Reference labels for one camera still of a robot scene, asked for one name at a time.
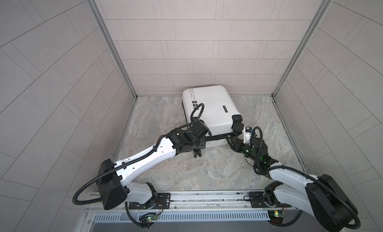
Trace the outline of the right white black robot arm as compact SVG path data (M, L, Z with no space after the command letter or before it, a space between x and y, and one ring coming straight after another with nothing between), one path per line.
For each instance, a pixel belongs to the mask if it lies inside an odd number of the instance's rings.
M234 135L226 139L231 149L253 161L255 174L273 181L264 189L267 206L293 206L315 217L329 232L361 227L357 208L334 178L326 174L310 175L273 159L258 126L235 123L232 131Z

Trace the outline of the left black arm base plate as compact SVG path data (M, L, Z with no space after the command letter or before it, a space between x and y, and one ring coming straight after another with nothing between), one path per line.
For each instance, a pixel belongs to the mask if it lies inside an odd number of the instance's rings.
M171 193L157 193L148 202L139 204L136 202L129 203L129 210L159 210L169 209Z

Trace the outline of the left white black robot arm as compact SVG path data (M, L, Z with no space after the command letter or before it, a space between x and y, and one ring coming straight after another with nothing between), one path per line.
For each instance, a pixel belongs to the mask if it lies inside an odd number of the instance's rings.
M110 159L102 162L98 176L75 192L72 203L82 206L101 202L105 210L111 210L124 202L152 206L158 197L154 186L151 183L134 183L133 180L160 162L196 150L200 146L210 130L200 120L204 104L198 104L194 111L199 111L196 118L166 135L161 135L152 147L115 163ZM79 195L92 184L97 185L99 198L79 200Z

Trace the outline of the black suitcase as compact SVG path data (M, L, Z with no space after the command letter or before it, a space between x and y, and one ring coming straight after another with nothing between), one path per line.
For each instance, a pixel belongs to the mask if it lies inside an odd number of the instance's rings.
M222 85L186 89L182 98L187 122L196 119L201 111L197 106L204 104L199 118L210 130L193 155L201 156L201 150L227 144L227 137L238 137L243 133L242 115Z

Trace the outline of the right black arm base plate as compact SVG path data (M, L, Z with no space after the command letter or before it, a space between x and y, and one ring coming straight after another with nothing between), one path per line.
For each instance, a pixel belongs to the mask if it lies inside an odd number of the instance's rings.
M272 209L272 208L281 208L283 207L282 204L277 202L266 202L266 198L264 197L264 191L253 191L248 193L250 204L253 209L257 208L266 208L266 209Z

